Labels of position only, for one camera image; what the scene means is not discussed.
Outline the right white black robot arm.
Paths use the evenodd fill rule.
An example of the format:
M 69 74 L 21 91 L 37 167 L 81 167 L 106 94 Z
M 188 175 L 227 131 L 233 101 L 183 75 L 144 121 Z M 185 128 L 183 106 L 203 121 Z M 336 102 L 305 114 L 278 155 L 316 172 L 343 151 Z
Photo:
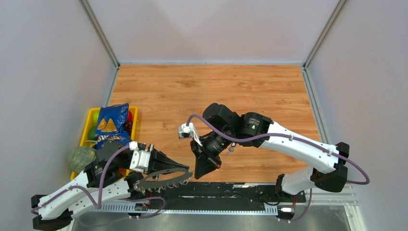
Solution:
M 231 144 L 278 151 L 308 164 L 292 174 L 281 174 L 276 180 L 275 195 L 287 201 L 300 191 L 319 188 L 339 193 L 347 182 L 345 158 L 349 145 L 325 144 L 299 135 L 255 112 L 238 115 L 222 104 L 213 103 L 202 115 L 191 115 L 202 120 L 212 132 L 199 136 L 194 124 L 188 121 L 179 127 L 180 138 L 192 138 L 195 155 L 196 179 L 221 167 L 220 153 Z

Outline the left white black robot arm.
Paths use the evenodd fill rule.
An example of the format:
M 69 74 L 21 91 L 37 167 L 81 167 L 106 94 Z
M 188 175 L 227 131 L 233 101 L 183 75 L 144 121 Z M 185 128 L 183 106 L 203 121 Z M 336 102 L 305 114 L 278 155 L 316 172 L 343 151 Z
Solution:
M 178 187 L 192 177 L 190 168 L 168 158 L 153 145 L 109 141 L 69 183 L 49 195 L 31 198 L 33 229 L 56 231 L 82 214 L 123 200 L 143 203 L 154 191 Z

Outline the key with black tag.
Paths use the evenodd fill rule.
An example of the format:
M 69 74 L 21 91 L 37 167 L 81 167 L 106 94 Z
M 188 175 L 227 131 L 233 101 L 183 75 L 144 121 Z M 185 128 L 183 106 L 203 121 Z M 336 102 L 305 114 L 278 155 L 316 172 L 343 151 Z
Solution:
M 235 146 L 236 146 L 236 143 L 232 142 L 231 145 L 227 148 L 227 152 L 225 153 L 225 155 L 228 155 L 228 154 L 234 152 Z

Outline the large metal keyring with clips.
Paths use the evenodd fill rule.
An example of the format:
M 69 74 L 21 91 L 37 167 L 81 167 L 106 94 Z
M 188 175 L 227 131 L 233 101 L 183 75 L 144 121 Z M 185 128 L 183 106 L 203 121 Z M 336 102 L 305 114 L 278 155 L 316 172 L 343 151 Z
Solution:
M 154 180 L 154 177 L 158 177 L 160 175 L 168 175 L 173 173 L 181 173 L 181 175 L 177 175 L 173 178 L 168 179 L 158 179 Z M 137 180 L 133 183 L 133 188 L 138 192 L 145 192 L 145 191 L 153 191 L 153 190 L 161 190 L 166 189 L 167 187 L 174 187 L 184 183 L 188 179 L 192 177 L 193 173 L 187 168 L 171 168 L 165 170 L 159 170 L 148 174 L 144 178 Z

